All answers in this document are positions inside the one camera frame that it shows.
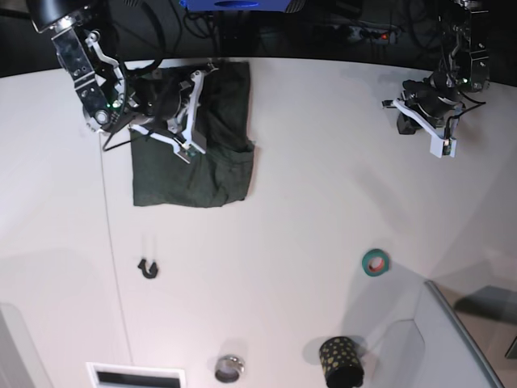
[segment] polka dot cup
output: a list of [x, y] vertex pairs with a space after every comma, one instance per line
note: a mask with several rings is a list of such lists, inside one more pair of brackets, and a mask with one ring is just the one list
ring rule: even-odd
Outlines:
[[347, 337], [328, 339], [320, 347], [320, 362], [329, 388], [354, 388], [363, 385], [364, 370], [355, 343]]

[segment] vent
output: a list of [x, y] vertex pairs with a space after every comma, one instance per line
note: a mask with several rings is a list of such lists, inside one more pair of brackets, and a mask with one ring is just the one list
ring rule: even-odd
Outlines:
[[94, 388], [185, 388], [182, 369], [137, 368], [87, 363]]

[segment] gray panel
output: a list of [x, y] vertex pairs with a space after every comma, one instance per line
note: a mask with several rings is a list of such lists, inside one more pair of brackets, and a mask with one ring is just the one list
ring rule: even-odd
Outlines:
[[[458, 319], [456, 313], [454, 310], [450, 307], [445, 297], [443, 297], [443, 294], [439, 291], [439, 289], [436, 287], [436, 285], [432, 281], [426, 282], [426, 289], [424, 289], [424, 292], [422, 293], [420, 297], [420, 301], [424, 300], [427, 297], [427, 294], [430, 294], [435, 301], [438, 303], [439, 307], [442, 309], [443, 314], [445, 317], [447, 317], [448, 321], [452, 324], [452, 327], [456, 331], [458, 338], [463, 342], [465, 348], [470, 352], [473, 361], [477, 364], [479, 371], [485, 376], [486, 382], [493, 388], [504, 388], [504, 385], [499, 380], [498, 375], [494, 372], [494, 369], [488, 362], [488, 360], [485, 358], [485, 355], [481, 351], [481, 349], [477, 346], [476, 342], [473, 340], [472, 336], [467, 332], [465, 327], [463, 326], [463, 323]], [[418, 311], [420, 310], [421, 302], [419, 302], [417, 314], [415, 315], [415, 322], [417, 323], [417, 326], [420, 328], [422, 325], [427, 324], [427, 320], [424, 317], [426, 314], [422, 314], [422, 317], [418, 316]], [[435, 326], [436, 332], [442, 332], [445, 333], [446, 327], [445, 326]], [[456, 350], [459, 350], [457, 347], [457, 344], [454, 344], [452, 342], [451, 333], [449, 330], [447, 330], [447, 336], [451, 341], [447, 343], [448, 345], [448, 351], [447, 354], [451, 351], [452, 348], [455, 348]], [[473, 376], [477, 375], [475, 373], [476, 371], [471, 369], [466, 369], [463, 376], [468, 376], [469, 378], [472, 378]], [[471, 386], [475, 386], [476, 383], [479, 383], [480, 380], [475, 380], [475, 382], [471, 383]]]
[[508, 360], [517, 360], [517, 337], [515, 337], [514, 342], [511, 344], [508, 352], [506, 352], [505, 357]]
[[3, 10], [28, 13], [27, 4], [24, 0], [0, 0], [0, 8]]
[[1, 312], [0, 374], [8, 388], [35, 388]]

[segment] cloth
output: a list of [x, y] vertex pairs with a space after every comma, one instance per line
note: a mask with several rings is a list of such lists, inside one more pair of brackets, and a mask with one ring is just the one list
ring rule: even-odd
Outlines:
[[206, 77], [196, 128], [207, 138], [207, 153], [197, 154], [190, 165], [170, 145], [154, 139], [134, 141], [134, 205], [211, 208], [244, 200], [254, 161], [254, 146], [246, 134], [249, 97], [248, 63], [225, 62]]

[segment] roll of tape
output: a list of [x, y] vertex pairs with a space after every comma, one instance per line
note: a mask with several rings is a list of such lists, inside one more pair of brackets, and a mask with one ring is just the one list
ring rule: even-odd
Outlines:
[[388, 254], [381, 249], [372, 249], [363, 257], [363, 270], [368, 276], [380, 276], [389, 271]]

